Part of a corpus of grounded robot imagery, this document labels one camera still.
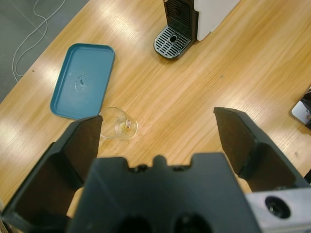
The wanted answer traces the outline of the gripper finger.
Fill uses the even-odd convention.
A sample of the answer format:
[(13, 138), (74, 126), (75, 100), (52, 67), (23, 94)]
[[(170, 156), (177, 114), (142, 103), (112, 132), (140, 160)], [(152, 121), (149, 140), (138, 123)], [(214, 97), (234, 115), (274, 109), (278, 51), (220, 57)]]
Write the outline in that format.
[(215, 107), (222, 148), (253, 192), (309, 187), (285, 154), (245, 112)]
[(67, 212), (97, 157), (103, 118), (77, 120), (32, 168), (1, 212), (5, 223), (24, 233), (63, 233)]

